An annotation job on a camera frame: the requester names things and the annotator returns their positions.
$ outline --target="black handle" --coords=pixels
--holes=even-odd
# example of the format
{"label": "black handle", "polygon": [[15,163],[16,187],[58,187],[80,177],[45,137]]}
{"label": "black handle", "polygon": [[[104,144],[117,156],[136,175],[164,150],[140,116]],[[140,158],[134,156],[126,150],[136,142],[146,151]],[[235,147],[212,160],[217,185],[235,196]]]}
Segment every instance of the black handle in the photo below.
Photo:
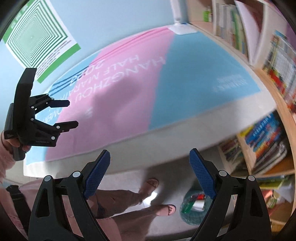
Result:
{"label": "black handle", "polygon": [[20,145],[20,147],[13,146],[12,151],[13,151],[13,159],[15,161],[22,161],[25,159],[27,152],[22,149],[22,144]]}

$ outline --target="pink and blue towel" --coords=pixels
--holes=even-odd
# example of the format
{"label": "pink and blue towel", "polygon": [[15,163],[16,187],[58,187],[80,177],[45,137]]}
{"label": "pink and blue towel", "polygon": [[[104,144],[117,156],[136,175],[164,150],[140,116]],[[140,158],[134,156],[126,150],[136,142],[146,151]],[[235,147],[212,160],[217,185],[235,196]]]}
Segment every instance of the pink and blue towel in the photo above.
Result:
{"label": "pink and blue towel", "polygon": [[204,34],[142,32],[89,56],[52,85],[49,95],[71,104],[37,119],[79,126],[61,134],[56,147],[32,147],[26,164],[91,152],[257,92],[245,68]]}

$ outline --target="hand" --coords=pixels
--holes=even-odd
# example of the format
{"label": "hand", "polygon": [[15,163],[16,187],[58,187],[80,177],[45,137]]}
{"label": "hand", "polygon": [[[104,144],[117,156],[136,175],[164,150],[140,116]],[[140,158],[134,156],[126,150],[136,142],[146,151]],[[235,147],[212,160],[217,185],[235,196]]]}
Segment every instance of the hand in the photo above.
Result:
{"label": "hand", "polygon": [[[20,147],[20,141],[17,138],[5,140],[3,136],[3,132],[1,133],[1,140],[6,150],[12,153],[12,147]],[[29,151],[31,146],[23,146],[23,151]]]}

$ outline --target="sandal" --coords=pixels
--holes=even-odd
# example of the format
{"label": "sandal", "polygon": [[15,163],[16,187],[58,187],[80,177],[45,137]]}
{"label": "sandal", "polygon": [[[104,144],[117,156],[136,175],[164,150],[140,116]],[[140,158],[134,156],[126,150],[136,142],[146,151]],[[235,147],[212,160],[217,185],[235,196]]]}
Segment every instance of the sandal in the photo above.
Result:
{"label": "sandal", "polygon": [[156,216],[171,216],[176,211],[176,206],[169,204],[169,205],[158,205],[160,208],[159,211],[157,211]]}
{"label": "sandal", "polygon": [[139,194],[142,196],[142,201],[149,196],[151,196],[152,192],[158,187],[159,181],[156,178],[148,179],[140,188]]}

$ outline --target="textured blue pad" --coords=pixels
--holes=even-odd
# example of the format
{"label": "textured blue pad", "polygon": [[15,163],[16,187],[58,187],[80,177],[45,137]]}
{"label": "textured blue pad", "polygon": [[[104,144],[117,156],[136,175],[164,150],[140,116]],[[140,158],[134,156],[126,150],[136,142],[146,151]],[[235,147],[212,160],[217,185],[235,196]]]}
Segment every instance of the textured blue pad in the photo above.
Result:
{"label": "textured blue pad", "polygon": [[98,189],[108,167],[110,165],[110,152],[106,151],[97,162],[89,176],[85,180],[83,196],[88,199],[93,196]]}
{"label": "textured blue pad", "polygon": [[189,162],[204,193],[213,200],[217,195],[215,190],[215,182],[194,149],[190,151]]}

